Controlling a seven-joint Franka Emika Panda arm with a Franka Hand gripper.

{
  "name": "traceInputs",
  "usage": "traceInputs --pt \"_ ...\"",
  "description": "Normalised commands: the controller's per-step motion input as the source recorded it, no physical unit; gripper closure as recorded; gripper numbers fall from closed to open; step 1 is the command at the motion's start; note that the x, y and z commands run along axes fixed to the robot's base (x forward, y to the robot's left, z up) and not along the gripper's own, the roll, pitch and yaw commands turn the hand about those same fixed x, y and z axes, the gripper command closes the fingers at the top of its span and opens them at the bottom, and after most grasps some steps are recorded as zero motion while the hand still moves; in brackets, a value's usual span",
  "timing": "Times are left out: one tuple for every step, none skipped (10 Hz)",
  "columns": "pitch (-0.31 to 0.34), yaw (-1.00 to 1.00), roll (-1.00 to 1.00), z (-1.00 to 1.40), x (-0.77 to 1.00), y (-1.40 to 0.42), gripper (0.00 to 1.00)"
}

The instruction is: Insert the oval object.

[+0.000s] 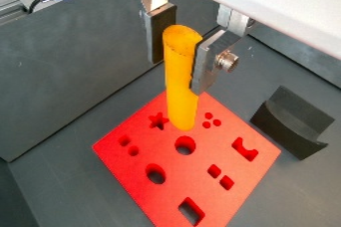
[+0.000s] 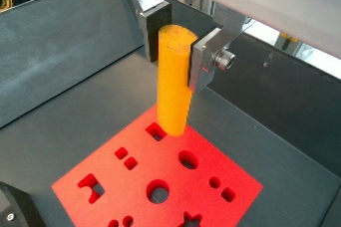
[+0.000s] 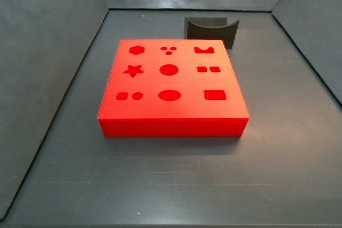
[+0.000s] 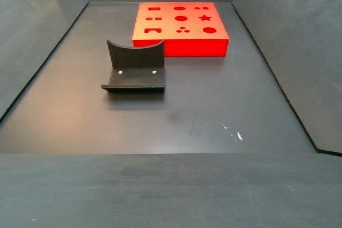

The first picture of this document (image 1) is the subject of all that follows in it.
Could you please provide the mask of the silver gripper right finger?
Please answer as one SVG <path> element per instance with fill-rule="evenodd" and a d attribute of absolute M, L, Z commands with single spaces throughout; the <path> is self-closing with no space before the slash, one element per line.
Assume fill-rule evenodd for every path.
<path fill-rule="evenodd" d="M 256 20 L 220 5 L 217 24 L 196 46 L 189 87 L 198 96 L 213 85 L 220 71 L 230 73 L 236 69 L 238 56 L 233 53 L 233 48 L 254 28 Z"/>

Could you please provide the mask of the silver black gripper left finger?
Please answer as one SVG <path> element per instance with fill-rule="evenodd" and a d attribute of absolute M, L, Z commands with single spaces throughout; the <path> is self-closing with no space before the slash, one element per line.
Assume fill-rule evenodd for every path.
<path fill-rule="evenodd" d="M 177 6 L 169 0 L 141 0 L 146 26 L 149 60 L 157 64 L 163 60 L 163 31 L 175 24 Z"/>

